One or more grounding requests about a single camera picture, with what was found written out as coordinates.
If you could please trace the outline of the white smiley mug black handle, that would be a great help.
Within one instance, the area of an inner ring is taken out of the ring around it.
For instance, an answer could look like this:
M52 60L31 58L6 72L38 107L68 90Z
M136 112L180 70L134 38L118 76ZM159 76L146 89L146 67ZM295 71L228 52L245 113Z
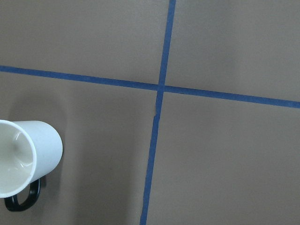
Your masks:
M42 121L0 121L0 196L12 212L32 207L40 195L41 178L59 164L63 143Z

